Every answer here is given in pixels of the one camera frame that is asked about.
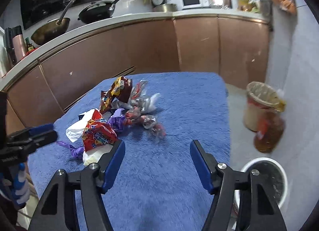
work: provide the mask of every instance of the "countertop edge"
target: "countertop edge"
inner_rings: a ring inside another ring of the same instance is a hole
[[[100,20],[88,25],[81,26],[79,28],[73,29],[50,42],[42,45],[34,52],[29,54],[26,58],[21,60],[17,65],[15,65],[0,81],[0,90],[4,90],[9,84],[14,81],[14,78],[23,70],[25,70],[32,63],[36,63],[37,59],[42,55],[52,50],[53,48],[76,38],[80,35],[86,34],[88,32],[97,30],[99,28],[112,26],[119,23],[138,21],[143,19],[169,19],[169,18],[183,18],[183,17],[239,17],[247,20],[253,20],[260,23],[267,23],[267,20],[261,15],[256,13],[232,10],[232,9],[195,9],[195,10],[182,10],[176,12],[148,12],[148,13],[137,13],[137,14],[127,14],[114,18],[109,18],[105,20]]]

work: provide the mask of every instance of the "blue towel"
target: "blue towel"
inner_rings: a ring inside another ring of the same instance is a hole
[[[225,84],[214,73],[154,73],[129,75],[133,84],[148,80],[147,94],[161,93],[157,102],[159,122],[167,136],[159,143],[148,130],[133,126],[119,135],[126,153],[114,186],[103,195],[115,231],[201,230],[213,196],[202,187],[189,154],[191,140],[198,139],[218,162],[229,163],[230,130]],[[98,108],[101,90],[114,79],[94,87],[55,123],[59,141],[69,142],[65,130],[78,115]],[[81,138],[74,144],[83,145]],[[55,143],[29,156],[29,170],[39,196],[57,169],[84,168],[68,149]],[[87,230],[80,192],[76,192],[81,230]]]

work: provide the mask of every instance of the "white appliance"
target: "white appliance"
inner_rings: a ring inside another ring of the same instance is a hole
[[[208,8],[209,0],[181,0],[183,9]]]

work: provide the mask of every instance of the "brown candy wrapper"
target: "brown candy wrapper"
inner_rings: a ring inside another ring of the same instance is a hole
[[[101,114],[111,109],[112,101],[117,98],[119,101],[127,103],[132,92],[132,79],[118,77],[108,91],[101,91],[100,107]]]

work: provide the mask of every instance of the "black pan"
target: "black pan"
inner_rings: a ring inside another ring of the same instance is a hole
[[[114,13],[115,4],[118,3],[118,1],[119,0],[105,0],[94,3],[79,13],[78,20],[81,20],[85,24],[89,24],[95,21],[110,18]]]

